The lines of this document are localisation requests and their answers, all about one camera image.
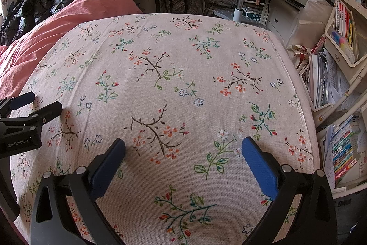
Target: blue gripper pad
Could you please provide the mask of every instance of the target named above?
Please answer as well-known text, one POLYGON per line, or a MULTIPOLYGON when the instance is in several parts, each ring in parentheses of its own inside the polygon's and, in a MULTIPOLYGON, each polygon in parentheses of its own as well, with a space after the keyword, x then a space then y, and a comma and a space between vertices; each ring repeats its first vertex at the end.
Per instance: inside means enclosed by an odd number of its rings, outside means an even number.
POLYGON ((13 98, 10 103, 10 109, 17 110, 27 104, 32 103, 35 98, 36 97, 33 92, 28 92, 16 98, 13 98))
POLYGON ((117 138, 105 154, 96 156, 89 164, 88 168, 92 172, 92 176, 89 179, 91 184, 90 197, 94 201, 98 197, 105 195, 108 186, 125 157, 125 153, 124 141, 117 138))
POLYGON ((274 200, 278 194, 279 174, 268 159, 271 155, 264 153, 251 137, 246 137, 242 141, 242 155, 263 193, 274 200))

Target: stack of books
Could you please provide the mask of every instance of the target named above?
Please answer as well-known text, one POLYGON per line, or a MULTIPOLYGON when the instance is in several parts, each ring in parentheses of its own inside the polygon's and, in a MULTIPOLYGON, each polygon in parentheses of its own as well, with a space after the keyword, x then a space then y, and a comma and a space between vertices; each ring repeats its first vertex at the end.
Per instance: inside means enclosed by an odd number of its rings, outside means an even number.
POLYGON ((335 7, 335 31, 331 36, 351 63, 354 63, 358 60, 358 45, 357 41, 353 40, 353 31, 355 31, 353 14, 341 0, 336 2, 335 7))
POLYGON ((334 131, 330 147, 333 149, 334 177, 337 183, 349 169, 357 164, 358 137, 360 132, 357 115, 351 115, 339 129, 334 131))

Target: pink bedsheet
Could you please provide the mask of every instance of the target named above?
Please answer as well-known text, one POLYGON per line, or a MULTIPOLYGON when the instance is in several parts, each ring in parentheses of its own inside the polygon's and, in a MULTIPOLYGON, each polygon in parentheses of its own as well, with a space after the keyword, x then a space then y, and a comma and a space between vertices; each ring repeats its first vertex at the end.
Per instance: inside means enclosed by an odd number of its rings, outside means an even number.
POLYGON ((141 13, 133 0, 75 0, 9 47, 0 46, 0 99, 18 96, 40 60, 78 24, 141 13))

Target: floral tablecloth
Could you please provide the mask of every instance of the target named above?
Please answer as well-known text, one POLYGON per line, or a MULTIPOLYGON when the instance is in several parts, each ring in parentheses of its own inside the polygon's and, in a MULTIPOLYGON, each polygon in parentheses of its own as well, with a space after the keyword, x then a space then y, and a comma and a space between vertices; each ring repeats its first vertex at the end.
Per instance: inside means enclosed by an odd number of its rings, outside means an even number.
POLYGON ((27 240, 42 174, 88 165, 116 138, 126 157, 97 203, 126 244, 241 244, 271 202, 242 157, 246 136, 280 164, 319 167, 300 79, 275 35, 250 25, 175 14, 83 23, 47 53, 28 91, 35 102, 12 116, 54 101, 64 110, 44 126, 39 150, 11 159, 15 223, 27 240))

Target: black jacket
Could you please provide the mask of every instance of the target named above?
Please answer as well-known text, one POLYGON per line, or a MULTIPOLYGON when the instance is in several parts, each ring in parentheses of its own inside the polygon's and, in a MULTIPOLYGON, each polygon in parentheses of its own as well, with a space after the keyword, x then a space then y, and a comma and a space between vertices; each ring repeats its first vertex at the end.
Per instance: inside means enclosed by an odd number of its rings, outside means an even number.
POLYGON ((0 27, 0 45, 9 46, 51 16, 50 9, 54 2, 55 0, 17 0, 0 27))

